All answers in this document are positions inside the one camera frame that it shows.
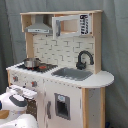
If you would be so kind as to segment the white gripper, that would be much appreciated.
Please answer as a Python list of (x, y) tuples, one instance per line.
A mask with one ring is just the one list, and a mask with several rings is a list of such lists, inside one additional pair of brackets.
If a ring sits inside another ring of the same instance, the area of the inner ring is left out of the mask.
[(23, 88), (17, 85), (11, 85), (6, 89), (6, 93), (8, 96), (13, 96), (13, 97), (17, 97), (17, 96), (22, 96), (24, 98), (27, 99), (35, 99), (37, 97), (37, 92), (27, 89), (27, 88)]

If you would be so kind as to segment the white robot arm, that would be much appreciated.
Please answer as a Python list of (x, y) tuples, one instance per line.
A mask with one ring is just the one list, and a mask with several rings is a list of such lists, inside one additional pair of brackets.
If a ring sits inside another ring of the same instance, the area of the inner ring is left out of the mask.
[(0, 128), (39, 128), (35, 117), (27, 114), (27, 100), (37, 96), (35, 91), (17, 85), (6, 88), (0, 95), (0, 111), (8, 110), (9, 115), (0, 119)]

